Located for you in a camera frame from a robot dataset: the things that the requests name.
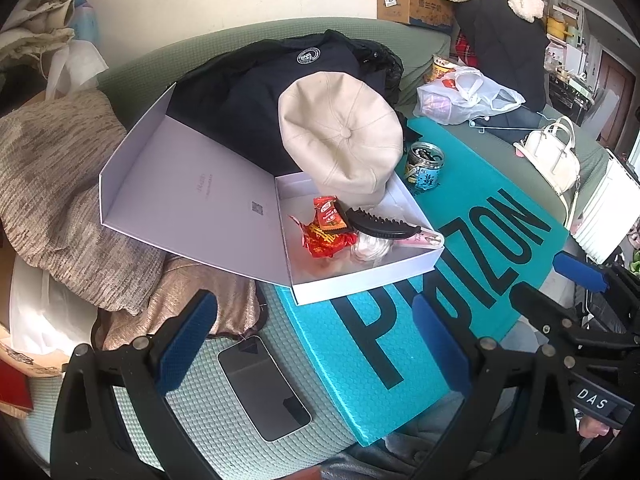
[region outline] red book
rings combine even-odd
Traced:
[[[0,411],[24,418],[32,410],[27,377],[0,360]]]

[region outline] cardboard box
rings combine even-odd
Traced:
[[[379,20],[452,31],[453,5],[447,0],[377,0],[377,6]]]
[[[373,269],[348,258],[313,259],[299,227],[318,191],[304,173],[275,178],[209,137],[165,115],[169,88],[100,172],[102,224],[212,267],[289,287],[298,304],[330,300],[433,270],[442,253],[394,248]],[[385,201],[430,228],[394,174]],[[327,265],[340,275],[327,275]]]
[[[69,357],[59,350],[46,355],[26,354],[11,348],[9,298],[15,251],[2,232],[0,247],[0,359],[28,377],[53,377],[62,373]]]

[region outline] candy wrapper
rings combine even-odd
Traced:
[[[316,208],[316,222],[318,227],[325,233],[337,235],[352,231],[347,224],[346,217],[337,197],[321,196],[315,198],[314,207]]]
[[[302,245],[307,248],[314,258],[332,258],[335,253],[356,243],[358,236],[355,233],[330,234],[324,232],[318,225],[318,212],[316,218],[309,225],[304,225],[300,220],[289,216],[302,231]]]

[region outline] pink packet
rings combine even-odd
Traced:
[[[405,240],[395,240],[396,245],[421,249],[439,249],[444,245],[444,236],[439,232],[425,229]]]

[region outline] brown fabric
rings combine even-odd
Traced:
[[[125,134],[97,90],[0,118],[0,218],[27,264],[95,306],[136,314],[165,252],[100,224],[98,174]]]
[[[218,300],[218,317],[211,335],[242,335],[260,320],[254,280],[172,256],[167,258],[148,309],[137,316],[123,310],[109,316],[102,348],[113,350],[140,335],[156,333],[166,319],[180,314],[201,288],[210,290]]]

